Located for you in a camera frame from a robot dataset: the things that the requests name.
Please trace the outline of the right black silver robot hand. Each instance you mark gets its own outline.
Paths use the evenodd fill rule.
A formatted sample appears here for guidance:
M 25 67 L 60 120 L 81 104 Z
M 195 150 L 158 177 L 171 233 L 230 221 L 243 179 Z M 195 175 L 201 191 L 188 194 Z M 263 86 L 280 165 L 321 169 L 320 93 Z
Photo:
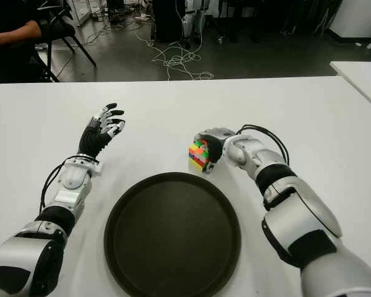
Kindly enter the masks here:
M 194 136 L 194 140 L 203 140 L 207 145 L 209 161 L 204 166 L 203 173 L 209 174 L 222 156 L 225 140 L 235 135 L 235 132 L 224 128 L 215 127 L 199 132 Z

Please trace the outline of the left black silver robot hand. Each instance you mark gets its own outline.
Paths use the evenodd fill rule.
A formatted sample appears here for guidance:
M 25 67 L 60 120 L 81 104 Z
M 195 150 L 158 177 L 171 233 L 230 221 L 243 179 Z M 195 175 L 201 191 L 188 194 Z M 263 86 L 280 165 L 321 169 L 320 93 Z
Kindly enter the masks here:
M 78 154 L 96 158 L 122 132 L 126 121 L 119 118 L 124 111 L 117 106 L 117 103 L 107 104 L 91 117 L 79 141 Z

